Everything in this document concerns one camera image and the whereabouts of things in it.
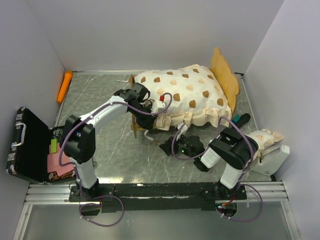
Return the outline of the small bear print pillow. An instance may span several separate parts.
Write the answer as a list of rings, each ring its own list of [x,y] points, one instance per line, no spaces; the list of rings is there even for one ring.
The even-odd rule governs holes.
[[[251,164],[253,164],[256,159],[261,156],[261,153],[264,149],[284,139],[284,137],[279,132],[272,132],[268,129],[256,130],[247,134],[246,136],[253,139],[258,145],[258,150],[254,154]]]

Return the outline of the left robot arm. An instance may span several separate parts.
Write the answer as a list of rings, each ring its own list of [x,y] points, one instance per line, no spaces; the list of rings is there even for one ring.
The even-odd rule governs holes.
[[[132,89],[120,89],[104,104],[80,117],[70,115],[64,124],[60,149],[75,167],[76,181],[80,194],[87,201],[99,195],[99,180],[95,174],[92,157],[96,151],[96,134],[109,122],[130,112],[139,127],[151,130],[156,120],[151,115],[152,105],[148,102],[150,91],[140,83]]]

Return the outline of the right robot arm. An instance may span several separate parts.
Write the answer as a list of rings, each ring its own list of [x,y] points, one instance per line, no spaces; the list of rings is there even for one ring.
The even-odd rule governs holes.
[[[170,137],[159,145],[165,154],[183,154],[193,160],[202,172],[208,172],[220,160],[226,162],[225,170],[219,180],[218,193],[223,199],[230,199],[235,193],[235,186],[240,181],[252,157],[259,149],[253,138],[241,135],[234,127],[225,128],[213,139],[207,149],[196,135]]]

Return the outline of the orange plastic carrot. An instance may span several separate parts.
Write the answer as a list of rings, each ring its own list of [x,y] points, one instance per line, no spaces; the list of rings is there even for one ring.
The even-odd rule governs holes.
[[[72,78],[73,78],[73,72],[70,70],[66,71],[64,74],[64,78],[63,78],[59,93],[56,98],[57,103],[61,104],[65,99],[65,96],[67,94],[67,90],[69,88]]]

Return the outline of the white lint roller box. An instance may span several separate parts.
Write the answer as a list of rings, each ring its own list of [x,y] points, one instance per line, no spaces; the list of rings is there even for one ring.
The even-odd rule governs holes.
[[[290,154],[290,147],[284,144],[274,145],[264,149],[258,156],[250,170],[261,175],[271,176],[284,163]]]

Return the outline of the green block in case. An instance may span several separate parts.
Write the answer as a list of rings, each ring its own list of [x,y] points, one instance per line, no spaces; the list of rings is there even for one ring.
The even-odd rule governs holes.
[[[51,142],[50,142],[50,153],[51,154],[57,153],[58,152],[58,146],[59,146],[58,140],[56,138],[51,139]]]

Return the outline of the pink paper sheets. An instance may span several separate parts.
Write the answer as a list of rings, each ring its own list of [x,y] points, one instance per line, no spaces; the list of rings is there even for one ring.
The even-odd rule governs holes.
[[[47,156],[47,172],[48,173],[56,173],[58,177],[72,172],[74,167],[72,164],[68,164],[66,166],[60,166],[59,164],[59,155],[60,153],[51,153]]]

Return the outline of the black open carrying case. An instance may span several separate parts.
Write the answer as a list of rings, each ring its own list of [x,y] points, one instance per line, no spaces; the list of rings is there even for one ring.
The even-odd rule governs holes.
[[[59,153],[62,130],[62,126],[49,128],[27,107],[19,108],[7,157],[7,173],[31,184],[56,184],[74,180],[74,170],[62,176],[47,171],[51,139],[58,140]]]

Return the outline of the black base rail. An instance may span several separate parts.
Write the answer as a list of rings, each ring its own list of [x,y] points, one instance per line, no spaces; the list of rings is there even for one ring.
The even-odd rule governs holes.
[[[179,183],[102,183],[94,197],[86,199],[76,186],[69,195],[71,203],[102,204],[103,213],[121,211],[121,203],[109,196],[118,197],[126,211],[200,209],[215,211],[218,203],[247,199],[244,186],[228,189],[218,182]]]

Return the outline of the aluminium frame rail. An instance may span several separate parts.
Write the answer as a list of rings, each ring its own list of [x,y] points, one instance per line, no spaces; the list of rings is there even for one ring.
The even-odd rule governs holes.
[[[246,195],[248,202],[257,202],[258,194],[261,195],[264,202],[287,202],[289,201],[285,186],[281,181],[256,181],[248,182],[248,185],[255,188],[254,191],[246,186]],[[71,186],[69,184],[58,185],[40,185],[31,184],[25,196],[24,205],[65,205],[71,204],[69,197],[71,195]]]

